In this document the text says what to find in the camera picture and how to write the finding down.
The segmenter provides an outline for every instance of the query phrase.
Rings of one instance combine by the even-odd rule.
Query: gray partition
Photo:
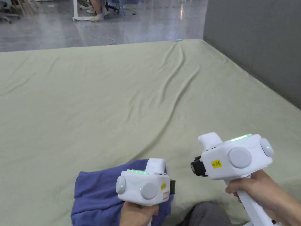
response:
[[[209,0],[204,40],[301,108],[300,0]]]

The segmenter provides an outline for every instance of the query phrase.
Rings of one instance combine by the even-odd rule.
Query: vr controller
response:
[[[224,180],[228,183],[237,178],[250,177],[251,174],[273,162],[274,151],[265,138],[247,134],[223,142],[216,133],[199,136],[203,145],[202,155],[191,163],[194,174]],[[249,195],[237,192],[254,226],[273,226],[272,219]]]

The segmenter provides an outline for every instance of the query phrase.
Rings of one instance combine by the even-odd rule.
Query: blue towel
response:
[[[137,160],[115,168],[91,173],[80,172],[74,189],[71,221],[74,226],[118,226],[123,201],[116,193],[116,181],[127,169],[145,170],[147,159]],[[160,226],[171,212],[170,195],[167,202],[159,204],[159,215],[152,226]]]

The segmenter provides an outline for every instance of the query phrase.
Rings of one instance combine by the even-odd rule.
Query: gray pants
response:
[[[177,226],[232,226],[226,212],[217,204],[201,202]]]

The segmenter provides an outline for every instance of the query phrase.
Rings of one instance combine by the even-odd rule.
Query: shiny floor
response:
[[[0,52],[56,49],[154,42],[176,39],[201,39],[208,0],[137,0],[125,4],[125,17],[110,11],[101,22],[72,21],[72,0],[42,2],[40,12],[13,23],[0,22]],[[79,10],[79,16],[89,16]]]

